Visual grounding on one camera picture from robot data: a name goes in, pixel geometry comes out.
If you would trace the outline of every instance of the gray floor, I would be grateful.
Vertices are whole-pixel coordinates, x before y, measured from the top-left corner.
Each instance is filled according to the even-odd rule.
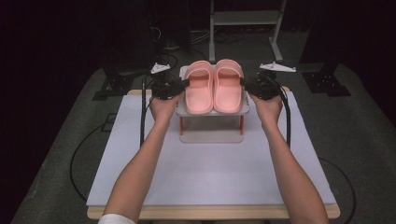
[[[267,42],[269,34],[245,35],[232,44],[217,44],[217,60],[238,61],[246,76],[254,76],[260,63],[270,63],[274,56]],[[350,223],[394,223],[396,220],[396,132],[382,111],[361,85],[356,74],[345,66],[335,74],[352,96],[328,97],[311,93],[301,72],[318,68],[298,64],[307,33],[281,33],[278,45],[286,66],[297,67],[298,73],[278,73],[277,80],[295,94],[318,155],[337,165],[347,176],[356,193],[356,211]],[[207,58],[207,44],[193,46]],[[203,56],[177,51],[179,67]],[[92,101],[105,81],[102,69],[92,74],[81,91],[48,157],[37,174],[12,223],[96,223],[87,218],[87,206],[75,192],[69,176],[69,166],[75,149],[84,138],[117,113],[121,97]],[[134,88],[138,88],[137,79]],[[87,196],[96,169],[106,147],[109,132],[94,131],[78,149],[73,163],[73,177],[79,190]],[[332,223],[345,223],[353,210],[352,191],[348,180],[333,165],[322,161],[341,216]],[[285,221],[271,220],[271,223]]]

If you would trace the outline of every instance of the white table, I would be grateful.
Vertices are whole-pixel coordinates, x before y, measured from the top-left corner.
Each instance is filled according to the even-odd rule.
[[[309,139],[292,92],[291,150],[310,176],[329,218],[340,210]],[[270,219],[287,218],[266,137],[249,99],[245,136],[241,143],[185,144],[179,140],[175,114],[163,144],[141,219]],[[139,148],[141,96],[125,95],[92,184],[88,216],[99,218],[123,167]],[[153,124],[148,112],[146,134]],[[286,133],[285,110],[279,120]]]

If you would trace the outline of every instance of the pink slipper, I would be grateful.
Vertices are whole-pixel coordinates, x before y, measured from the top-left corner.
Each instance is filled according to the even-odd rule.
[[[186,72],[186,108],[190,114],[205,114],[213,109],[213,67],[207,61],[192,63]]]
[[[229,59],[220,60],[216,65],[214,75],[215,94],[214,107],[221,113],[236,113],[241,109],[243,77],[241,66]]]

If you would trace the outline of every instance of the forearm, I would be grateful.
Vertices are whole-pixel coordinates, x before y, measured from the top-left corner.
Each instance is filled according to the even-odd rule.
[[[291,223],[328,223],[317,189],[295,160],[279,129],[264,128],[276,172],[276,181]]]
[[[169,123],[155,123],[142,147],[129,161],[114,185],[105,214],[114,213],[137,223],[149,192]]]

